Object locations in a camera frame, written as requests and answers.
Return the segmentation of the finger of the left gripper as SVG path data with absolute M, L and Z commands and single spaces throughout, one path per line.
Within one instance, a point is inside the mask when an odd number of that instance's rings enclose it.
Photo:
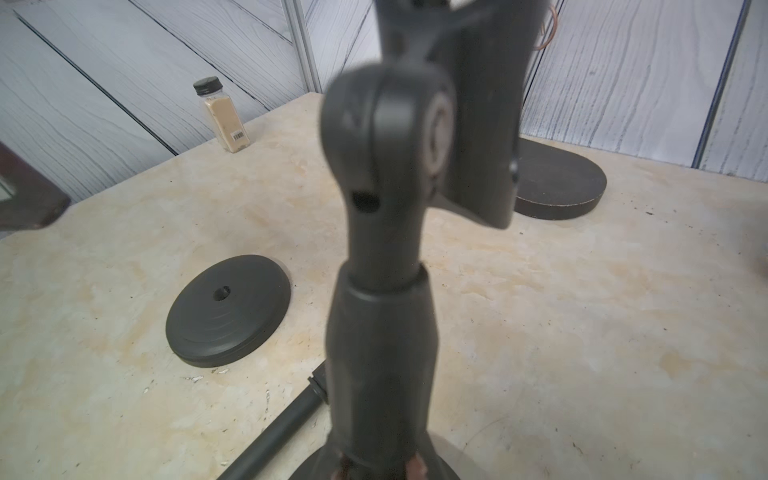
M 5 144 L 1 144 L 1 178 L 11 187 L 1 201 L 1 230 L 39 230 L 52 225 L 71 205 L 71 198 Z

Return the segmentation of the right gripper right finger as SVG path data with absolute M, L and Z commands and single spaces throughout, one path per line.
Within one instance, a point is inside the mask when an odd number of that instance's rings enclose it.
M 428 467 L 420 454 L 415 454 L 406 463 L 407 480 L 427 480 Z

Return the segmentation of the black round stand base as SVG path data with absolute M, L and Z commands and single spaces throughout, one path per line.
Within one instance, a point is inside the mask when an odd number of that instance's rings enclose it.
M 439 455 L 428 433 L 424 433 L 418 439 L 417 453 L 421 455 L 428 467 L 427 479 L 459 479 L 451 466 Z M 310 455 L 289 479 L 335 479 L 335 469 L 342 457 L 346 456 L 332 445 L 326 444 Z M 376 472 L 360 463 L 351 461 L 354 466 L 350 470 L 349 479 L 406 478 L 405 465 L 402 465 L 400 470 Z

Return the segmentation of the black microphone stand pole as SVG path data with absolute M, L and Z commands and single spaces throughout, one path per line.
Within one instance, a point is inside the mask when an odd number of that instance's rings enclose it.
M 506 229 L 522 88 L 543 1 L 379 1 L 382 57 L 338 75 L 320 113 L 348 255 L 325 340 L 330 444 L 400 470 L 428 433 L 438 353 L 421 258 L 431 208 Z

